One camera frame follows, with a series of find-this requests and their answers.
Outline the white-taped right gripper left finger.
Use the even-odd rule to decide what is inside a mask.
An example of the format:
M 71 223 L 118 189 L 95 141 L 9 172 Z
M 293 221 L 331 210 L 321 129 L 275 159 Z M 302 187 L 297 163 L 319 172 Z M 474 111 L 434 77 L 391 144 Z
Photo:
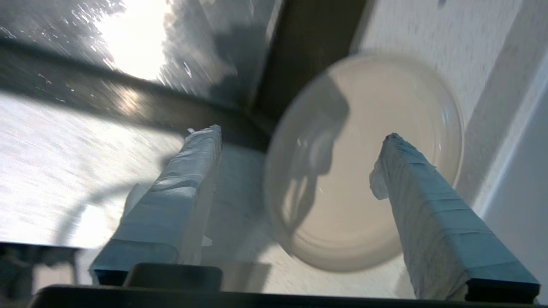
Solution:
M 89 267 L 94 285 L 120 285 L 140 263 L 200 263 L 221 153 L 219 125 L 192 131 L 149 188 L 131 189 L 118 227 Z

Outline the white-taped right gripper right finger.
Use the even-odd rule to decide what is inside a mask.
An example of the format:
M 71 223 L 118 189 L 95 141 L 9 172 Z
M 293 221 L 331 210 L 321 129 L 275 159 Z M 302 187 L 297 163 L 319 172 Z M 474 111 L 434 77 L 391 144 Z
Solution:
M 536 302 L 538 280 L 411 143 L 388 135 L 369 183 L 390 202 L 417 299 Z

